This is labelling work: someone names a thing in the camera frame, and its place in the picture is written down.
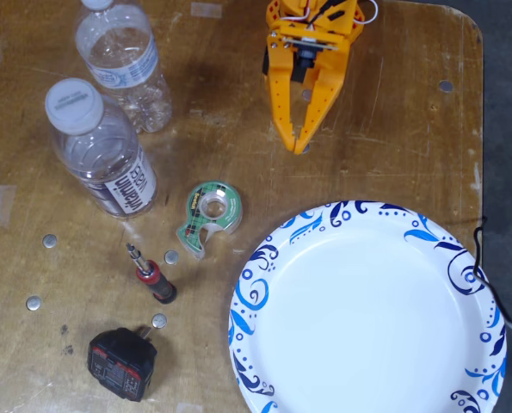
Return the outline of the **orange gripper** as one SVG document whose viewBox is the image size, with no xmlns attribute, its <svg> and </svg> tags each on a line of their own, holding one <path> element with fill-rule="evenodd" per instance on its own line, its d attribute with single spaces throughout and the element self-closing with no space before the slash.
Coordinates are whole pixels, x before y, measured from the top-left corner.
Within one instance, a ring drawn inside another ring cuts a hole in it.
<svg viewBox="0 0 512 413">
<path fill-rule="evenodd" d="M 351 42 L 366 18 L 357 1 L 271 1 L 265 10 L 268 25 L 267 85 L 272 119 L 288 151 L 301 154 L 339 96 L 346 76 Z M 293 52 L 286 43 L 338 44 L 319 52 L 312 97 L 305 123 L 296 139 L 290 113 Z"/>
</svg>

